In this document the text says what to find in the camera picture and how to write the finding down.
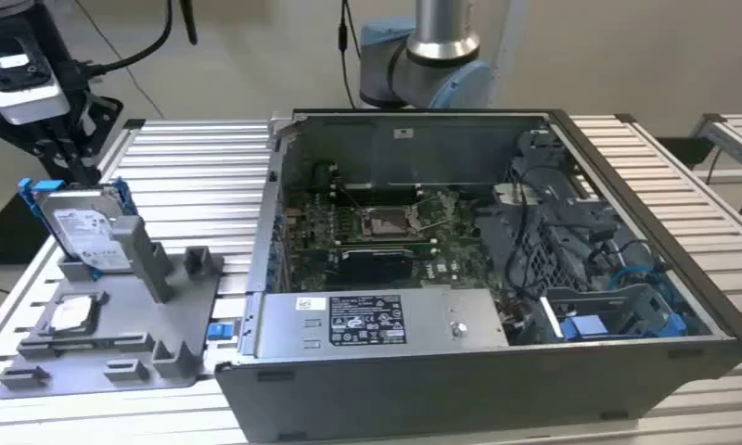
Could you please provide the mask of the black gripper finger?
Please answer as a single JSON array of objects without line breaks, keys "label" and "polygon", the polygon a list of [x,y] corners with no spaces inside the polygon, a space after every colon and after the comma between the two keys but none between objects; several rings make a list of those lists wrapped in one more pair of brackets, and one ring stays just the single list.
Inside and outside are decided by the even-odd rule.
[{"label": "black gripper finger", "polygon": [[34,156],[52,179],[84,183],[84,165],[61,117],[10,124],[0,117],[0,139]]},{"label": "black gripper finger", "polygon": [[76,153],[81,166],[76,181],[84,185],[95,185],[101,177],[95,164],[96,158],[108,141],[124,104],[112,97],[96,95],[89,88],[77,94],[76,99]]}]

